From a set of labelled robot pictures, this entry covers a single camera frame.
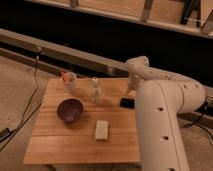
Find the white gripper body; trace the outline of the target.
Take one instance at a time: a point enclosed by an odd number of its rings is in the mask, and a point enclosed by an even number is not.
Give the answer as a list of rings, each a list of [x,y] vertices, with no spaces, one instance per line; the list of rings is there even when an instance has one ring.
[[[143,79],[140,78],[138,75],[130,74],[128,77],[128,86],[126,93],[129,94],[131,91],[136,90],[141,82],[143,82]]]

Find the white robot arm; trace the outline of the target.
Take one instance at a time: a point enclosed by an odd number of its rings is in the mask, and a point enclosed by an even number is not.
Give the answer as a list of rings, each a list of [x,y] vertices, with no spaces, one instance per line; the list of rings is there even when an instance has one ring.
[[[149,66],[145,56],[126,61],[128,89],[136,92],[135,117],[143,171],[190,171],[177,116],[204,103],[203,85]]]

